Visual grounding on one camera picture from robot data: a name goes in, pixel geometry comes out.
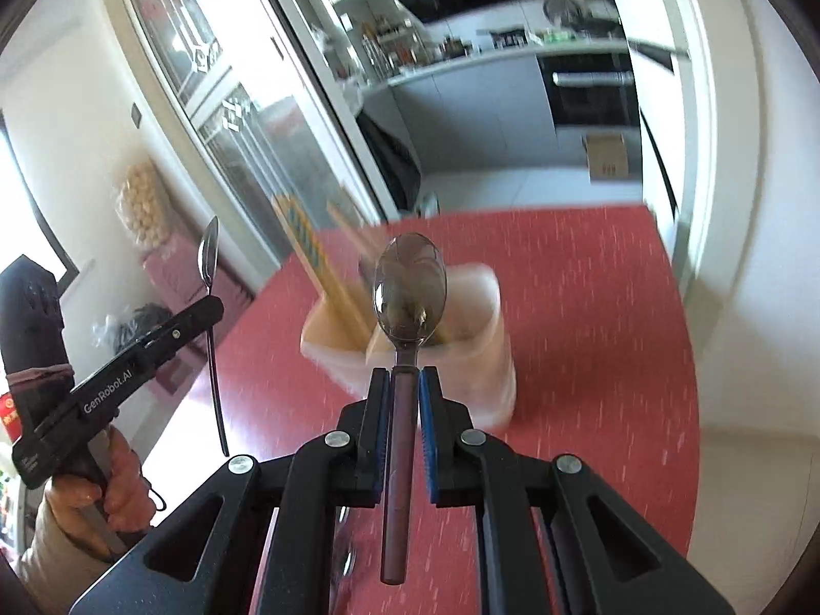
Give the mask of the left hand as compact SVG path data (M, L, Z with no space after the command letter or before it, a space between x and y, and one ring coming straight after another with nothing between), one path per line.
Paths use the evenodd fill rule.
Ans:
M144 535L156 513L142 464L124 435L113 426L106 430L109 483L102 489L76 475L58 475L45 490L47 504L58 527L92 556L119 556L109 540L122 535Z

